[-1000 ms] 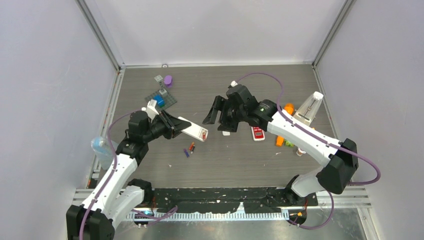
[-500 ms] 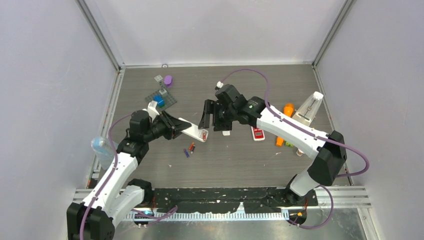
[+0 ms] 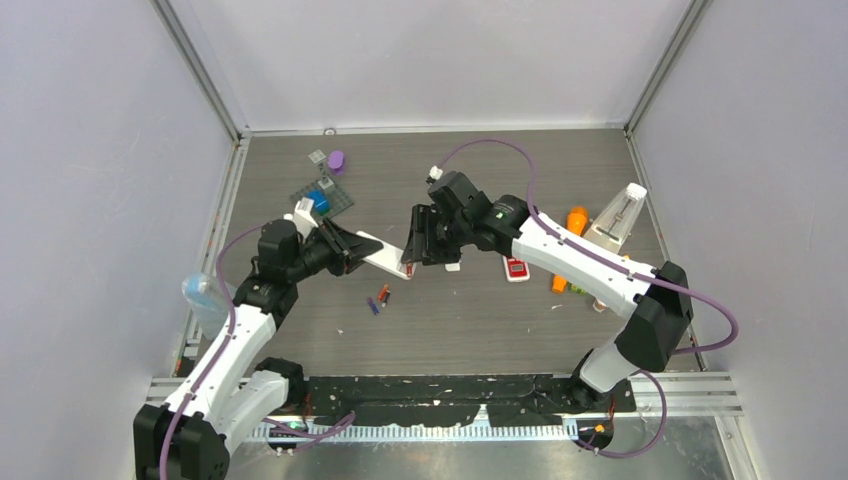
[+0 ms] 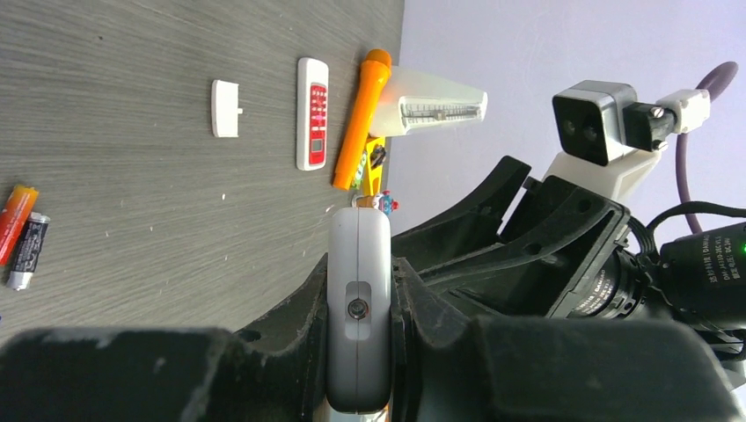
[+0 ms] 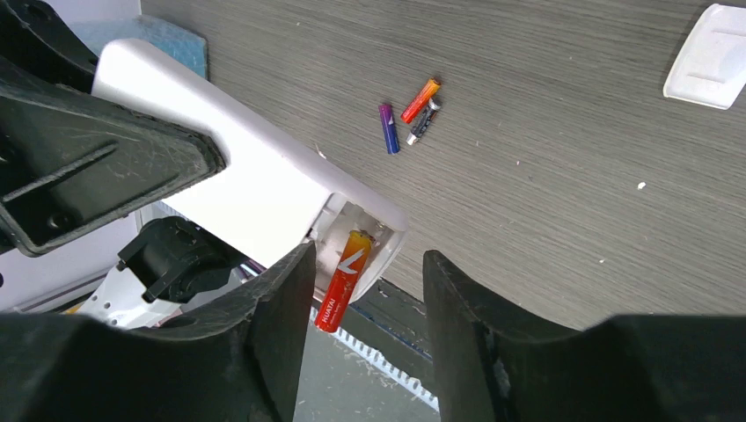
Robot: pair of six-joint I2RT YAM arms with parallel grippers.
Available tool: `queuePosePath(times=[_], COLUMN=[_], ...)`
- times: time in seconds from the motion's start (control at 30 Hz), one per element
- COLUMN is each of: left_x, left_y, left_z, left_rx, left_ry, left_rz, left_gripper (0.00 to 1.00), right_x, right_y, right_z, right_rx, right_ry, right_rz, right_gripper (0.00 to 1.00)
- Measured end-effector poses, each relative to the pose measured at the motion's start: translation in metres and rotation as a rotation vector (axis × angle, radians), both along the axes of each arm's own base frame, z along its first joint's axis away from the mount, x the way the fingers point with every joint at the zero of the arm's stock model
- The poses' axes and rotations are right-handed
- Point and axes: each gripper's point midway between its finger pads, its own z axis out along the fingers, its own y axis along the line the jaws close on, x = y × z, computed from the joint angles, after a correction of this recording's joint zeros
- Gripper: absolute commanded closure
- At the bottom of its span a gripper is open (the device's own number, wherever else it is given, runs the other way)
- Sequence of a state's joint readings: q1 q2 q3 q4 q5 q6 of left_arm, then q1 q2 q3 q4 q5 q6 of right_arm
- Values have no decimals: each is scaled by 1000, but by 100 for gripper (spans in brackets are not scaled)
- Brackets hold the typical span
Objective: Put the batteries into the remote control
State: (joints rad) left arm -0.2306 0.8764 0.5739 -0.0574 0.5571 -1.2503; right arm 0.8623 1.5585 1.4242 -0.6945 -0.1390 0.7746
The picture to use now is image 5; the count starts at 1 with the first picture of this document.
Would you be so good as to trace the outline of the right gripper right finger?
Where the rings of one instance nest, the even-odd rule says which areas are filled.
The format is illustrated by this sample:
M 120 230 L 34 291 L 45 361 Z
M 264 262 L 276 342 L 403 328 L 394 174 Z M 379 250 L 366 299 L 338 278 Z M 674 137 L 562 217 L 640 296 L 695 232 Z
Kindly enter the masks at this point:
M 743 316 L 632 314 L 575 330 L 425 252 L 444 421 L 742 421 Z

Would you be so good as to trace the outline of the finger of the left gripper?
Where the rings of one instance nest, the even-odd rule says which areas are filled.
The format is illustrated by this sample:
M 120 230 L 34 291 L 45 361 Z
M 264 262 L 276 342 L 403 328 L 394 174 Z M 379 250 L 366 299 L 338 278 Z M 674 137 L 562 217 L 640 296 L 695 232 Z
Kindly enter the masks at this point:
M 208 135 L 1 62 L 1 249 L 38 257 L 223 171 Z
M 1 56 L 45 82 L 85 93 L 99 60 L 51 5 L 33 0 L 1 1 Z

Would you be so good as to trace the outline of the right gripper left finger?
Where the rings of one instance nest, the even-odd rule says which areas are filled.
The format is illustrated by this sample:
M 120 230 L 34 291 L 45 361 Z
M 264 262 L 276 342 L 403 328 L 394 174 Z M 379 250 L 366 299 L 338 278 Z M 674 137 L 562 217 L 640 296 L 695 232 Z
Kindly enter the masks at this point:
M 290 421 L 316 275 L 300 244 L 163 327 L 1 317 L 4 421 Z

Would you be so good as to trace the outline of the white remote control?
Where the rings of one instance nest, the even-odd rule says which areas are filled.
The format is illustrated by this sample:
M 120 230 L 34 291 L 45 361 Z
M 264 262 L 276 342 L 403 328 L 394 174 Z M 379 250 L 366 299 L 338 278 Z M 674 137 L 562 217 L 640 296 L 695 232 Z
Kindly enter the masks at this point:
M 377 241 L 353 300 L 383 275 L 406 239 L 406 214 L 393 202 L 149 42 L 107 43 L 92 93 L 210 136 L 226 168 L 165 204 L 264 267 L 313 242 L 318 300 L 351 230 Z

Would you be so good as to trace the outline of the white battery cover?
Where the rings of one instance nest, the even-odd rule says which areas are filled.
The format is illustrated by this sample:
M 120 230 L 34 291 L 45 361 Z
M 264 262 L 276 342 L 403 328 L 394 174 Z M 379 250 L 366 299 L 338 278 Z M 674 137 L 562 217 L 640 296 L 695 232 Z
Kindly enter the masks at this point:
M 745 86 L 745 9 L 711 4 L 677 54 L 665 98 L 727 110 Z

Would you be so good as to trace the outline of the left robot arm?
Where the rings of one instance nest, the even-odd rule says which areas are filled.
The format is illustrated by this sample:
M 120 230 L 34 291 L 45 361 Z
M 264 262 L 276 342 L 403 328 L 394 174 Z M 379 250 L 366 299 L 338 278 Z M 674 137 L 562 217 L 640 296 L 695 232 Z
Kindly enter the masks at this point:
M 93 97 L 98 59 L 42 1 L 1 4 L 1 249 L 35 258 L 225 169 L 202 132 Z M 177 216 L 153 220 L 89 303 L 124 329 L 175 325 L 246 256 Z

